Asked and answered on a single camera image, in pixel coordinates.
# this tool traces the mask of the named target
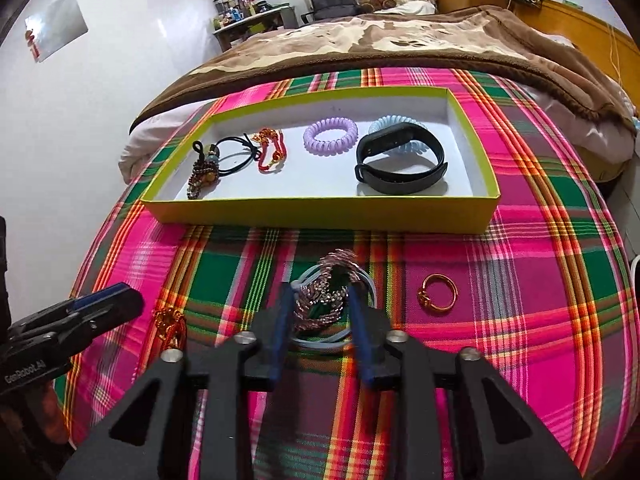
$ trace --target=plaid bed sheet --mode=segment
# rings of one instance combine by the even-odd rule
[[[163,226],[140,203],[162,162],[211,114],[301,92],[384,85],[441,86],[456,95],[502,191],[484,235]],[[572,147],[517,84],[425,68],[257,86],[206,105],[175,132],[106,219],[74,285],[78,296],[124,281],[142,292],[146,307],[76,356],[56,382],[72,441],[86,438],[157,354],[154,308],[184,311],[190,349],[220,344],[245,330],[258,309],[273,304],[277,284],[296,278],[327,247],[357,254],[396,328],[446,351],[481,349],[583,475],[607,463],[638,415],[640,326],[607,207]],[[430,316],[415,297],[434,272],[460,290],[445,317]],[[382,478],[393,403],[391,394],[360,386],[348,352],[290,353],[276,392],[250,399],[257,477]],[[452,478],[442,425],[445,478]]]

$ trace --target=black fitness tracker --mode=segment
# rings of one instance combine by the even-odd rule
[[[438,159],[435,168],[421,173],[393,173],[377,170],[364,160],[379,153],[388,152],[411,140],[424,142]],[[447,172],[448,162],[444,161],[444,149],[440,141],[426,128],[411,123],[398,123],[378,132],[365,135],[356,149],[355,168],[358,181],[367,184],[386,195],[408,195],[433,186]]]

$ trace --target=gold ring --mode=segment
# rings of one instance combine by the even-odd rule
[[[433,303],[431,298],[427,295],[427,286],[433,282],[443,282],[449,287],[449,290],[453,294],[453,299],[448,306],[437,306]],[[458,288],[453,281],[444,274],[430,274],[422,282],[422,286],[418,289],[418,303],[422,308],[430,308],[440,314],[451,310],[458,300]]]

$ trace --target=box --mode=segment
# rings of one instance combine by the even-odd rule
[[[356,180],[356,148],[334,156],[306,151],[303,133],[310,124],[334,116],[355,121],[359,139],[386,115],[414,118],[441,142],[447,173],[437,184],[408,196],[386,196]],[[197,154],[194,140],[210,144],[263,127],[282,129],[287,160],[270,174],[252,162],[205,188],[199,200],[187,200],[187,181]],[[337,138],[342,132],[320,134]],[[246,158],[242,146],[224,142],[220,167]],[[424,155],[381,154],[367,159],[386,170],[415,173],[433,167]],[[419,233],[481,234],[500,199],[491,164],[471,122],[445,88],[387,86],[337,89],[264,101],[215,114],[185,137],[165,161],[142,196],[162,223],[229,224],[283,228],[381,230]]]

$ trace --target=chair backrest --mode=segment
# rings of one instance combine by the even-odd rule
[[[314,8],[314,19],[341,18],[356,16],[360,13],[356,0],[311,0]]]

